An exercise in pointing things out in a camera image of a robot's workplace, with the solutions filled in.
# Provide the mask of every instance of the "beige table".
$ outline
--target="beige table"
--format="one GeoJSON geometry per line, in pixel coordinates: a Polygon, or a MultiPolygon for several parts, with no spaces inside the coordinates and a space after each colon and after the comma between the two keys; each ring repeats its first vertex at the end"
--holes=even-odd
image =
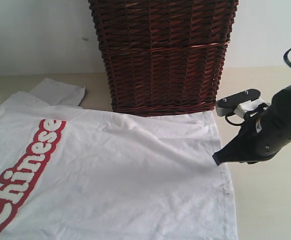
{"type": "MultiPolygon", "coordinates": [[[[105,74],[66,74],[0,77],[0,104],[17,91],[30,91],[44,78],[87,87],[81,106],[111,110],[111,99],[105,74]]],[[[291,84],[291,70],[280,67],[234,68],[223,72],[218,98],[256,88],[269,102],[280,89],[291,84]]],[[[223,144],[231,140],[239,128],[221,117],[216,122],[223,144]]],[[[274,159],[247,165],[229,165],[236,201],[240,240],[291,239],[291,144],[274,159]]]]}

